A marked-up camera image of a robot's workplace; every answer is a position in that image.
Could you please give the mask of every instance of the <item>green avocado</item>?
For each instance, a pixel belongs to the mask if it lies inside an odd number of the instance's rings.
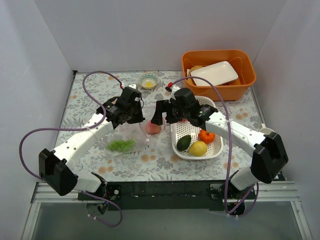
[[[176,149],[178,151],[182,152],[184,150],[187,150],[191,143],[191,136],[185,135],[179,139],[179,141],[176,144]]]

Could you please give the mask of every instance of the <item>clear plastic bag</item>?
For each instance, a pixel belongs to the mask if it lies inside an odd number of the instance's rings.
[[[144,150],[149,144],[149,137],[142,124],[119,125],[106,142],[105,151],[108,158]]]

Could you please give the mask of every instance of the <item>orange plastic bin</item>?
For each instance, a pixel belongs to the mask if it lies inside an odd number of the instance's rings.
[[[224,101],[239,100],[247,89],[255,83],[256,73],[249,56],[236,49],[188,51],[182,56],[182,73],[187,77],[187,69],[194,66],[209,66],[222,61],[228,61],[238,74],[238,79],[223,85],[216,86]],[[213,101],[220,101],[211,86],[197,86],[192,78],[184,80],[184,86],[194,95],[205,96]]]

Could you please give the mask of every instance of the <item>lemon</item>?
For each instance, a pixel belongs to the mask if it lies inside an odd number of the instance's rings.
[[[205,155],[207,152],[208,147],[203,141],[196,141],[194,142],[191,147],[189,148],[189,153],[196,157],[201,157]]]

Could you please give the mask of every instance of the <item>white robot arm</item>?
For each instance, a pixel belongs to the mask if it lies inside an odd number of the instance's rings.
[[[141,106],[141,92],[135,84],[125,87],[121,96],[109,99],[103,104],[105,120],[95,128],[89,127],[99,122],[103,110],[99,107],[92,118],[83,126],[85,131],[74,134],[52,151],[44,149],[39,154],[40,177],[59,195],[64,196],[72,190],[87,191],[104,197],[107,182],[96,173],[73,173],[81,157],[103,136],[123,123],[141,123],[144,118]]]
[[[288,162],[288,156],[281,137],[272,132],[265,135],[251,130],[226,117],[216,108],[200,105],[188,88],[172,87],[169,100],[156,102],[151,120],[153,124],[162,124],[162,113],[166,113],[166,122],[177,123],[187,119],[193,126],[229,139],[228,123],[231,125],[232,143],[252,157],[251,165],[234,173],[229,179],[230,192],[240,192],[262,181],[271,183]]]

